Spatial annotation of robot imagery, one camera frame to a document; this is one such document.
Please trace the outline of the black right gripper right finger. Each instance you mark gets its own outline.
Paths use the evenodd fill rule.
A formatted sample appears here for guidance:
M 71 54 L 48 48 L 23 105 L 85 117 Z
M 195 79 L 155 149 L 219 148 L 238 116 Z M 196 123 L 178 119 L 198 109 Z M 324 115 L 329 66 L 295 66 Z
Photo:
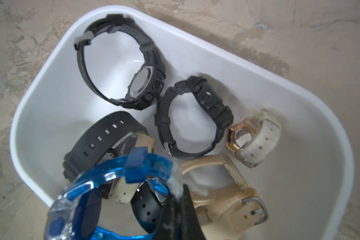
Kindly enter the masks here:
M 192 197 L 187 185 L 183 185 L 181 198 L 181 239 L 182 240 L 206 240 L 201 229 Z

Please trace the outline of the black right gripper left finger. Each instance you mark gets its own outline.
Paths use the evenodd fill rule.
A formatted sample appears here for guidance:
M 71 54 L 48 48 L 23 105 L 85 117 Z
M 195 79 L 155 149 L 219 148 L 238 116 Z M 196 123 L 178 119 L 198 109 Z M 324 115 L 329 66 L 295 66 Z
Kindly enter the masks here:
M 152 240 L 180 240 L 182 237 L 181 223 L 181 205 L 176 197 L 169 194 Z

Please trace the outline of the small black strap watch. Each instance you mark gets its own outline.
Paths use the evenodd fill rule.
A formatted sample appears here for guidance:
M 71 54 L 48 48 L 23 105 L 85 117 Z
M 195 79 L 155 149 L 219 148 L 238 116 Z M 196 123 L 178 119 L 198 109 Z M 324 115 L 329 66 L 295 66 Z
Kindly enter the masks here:
M 148 176 L 131 200 L 132 210 L 141 227 L 151 234 L 155 231 L 169 190 L 157 177 Z

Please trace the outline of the beige strap triangular watch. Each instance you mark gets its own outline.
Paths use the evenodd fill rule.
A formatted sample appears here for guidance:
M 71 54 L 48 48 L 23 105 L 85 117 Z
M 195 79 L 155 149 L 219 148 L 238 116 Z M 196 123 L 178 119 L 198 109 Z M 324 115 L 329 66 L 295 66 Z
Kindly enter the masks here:
M 257 190 L 242 191 L 236 184 L 209 191 L 190 192 L 202 232 L 207 240 L 237 240 L 246 230 L 264 223 L 268 210 Z

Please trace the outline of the beige strap slim watch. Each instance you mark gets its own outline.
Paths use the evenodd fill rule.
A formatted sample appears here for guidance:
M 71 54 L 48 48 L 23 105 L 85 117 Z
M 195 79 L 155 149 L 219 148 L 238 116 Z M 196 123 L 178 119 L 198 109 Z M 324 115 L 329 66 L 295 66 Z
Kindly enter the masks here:
M 206 206 L 236 194 L 248 194 L 250 191 L 236 165 L 224 154 L 186 161 L 181 164 L 181 169 L 195 207 Z

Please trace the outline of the translucent blue plastic watch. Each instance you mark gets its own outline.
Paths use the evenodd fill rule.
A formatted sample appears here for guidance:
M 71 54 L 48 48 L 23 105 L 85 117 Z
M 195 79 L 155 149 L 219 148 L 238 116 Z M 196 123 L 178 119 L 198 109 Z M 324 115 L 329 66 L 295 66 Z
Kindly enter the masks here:
M 45 227 L 46 240 L 91 240 L 98 226 L 102 199 L 109 199 L 114 179 L 124 175 L 126 156 L 107 160 L 79 174 L 52 203 Z M 169 192 L 183 195 L 180 166 L 161 155 L 147 153 L 142 173 L 166 181 Z

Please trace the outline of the black round digital watch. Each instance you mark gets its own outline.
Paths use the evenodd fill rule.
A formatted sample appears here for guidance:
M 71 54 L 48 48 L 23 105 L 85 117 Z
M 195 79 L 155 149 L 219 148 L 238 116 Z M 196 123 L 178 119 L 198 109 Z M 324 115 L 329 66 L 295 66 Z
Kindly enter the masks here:
M 117 142 L 129 133 L 147 134 L 147 129 L 130 113 L 111 113 L 92 125 L 64 157 L 64 177 L 70 182 L 93 168 Z

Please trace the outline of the white strap rose-gold watch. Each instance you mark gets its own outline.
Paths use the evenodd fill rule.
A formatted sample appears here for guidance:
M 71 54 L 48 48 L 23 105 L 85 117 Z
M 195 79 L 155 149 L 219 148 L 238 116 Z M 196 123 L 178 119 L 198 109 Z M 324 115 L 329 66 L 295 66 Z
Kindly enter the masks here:
M 274 150 L 281 134 L 282 127 L 278 120 L 262 110 L 229 127 L 226 148 L 246 167 L 254 168 Z

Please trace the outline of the black rugged sports watch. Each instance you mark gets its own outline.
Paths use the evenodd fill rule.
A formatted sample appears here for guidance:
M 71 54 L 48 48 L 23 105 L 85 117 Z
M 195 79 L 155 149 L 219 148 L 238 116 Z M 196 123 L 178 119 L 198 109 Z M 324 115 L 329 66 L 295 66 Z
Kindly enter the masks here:
M 181 160 L 211 152 L 234 115 L 207 79 L 190 76 L 169 87 L 157 103 L 155 126 L 165 151 Z

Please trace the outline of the black chunky digital watch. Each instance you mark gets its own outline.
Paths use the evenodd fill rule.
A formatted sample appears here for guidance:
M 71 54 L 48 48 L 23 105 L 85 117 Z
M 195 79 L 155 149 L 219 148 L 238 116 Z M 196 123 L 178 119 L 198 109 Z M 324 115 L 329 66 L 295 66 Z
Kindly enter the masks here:
M 159 98 L 166 66 L 133 19 L 108 14 L 76 37 L 74 48 L 84 82 L 108 103 L 142 111 Z

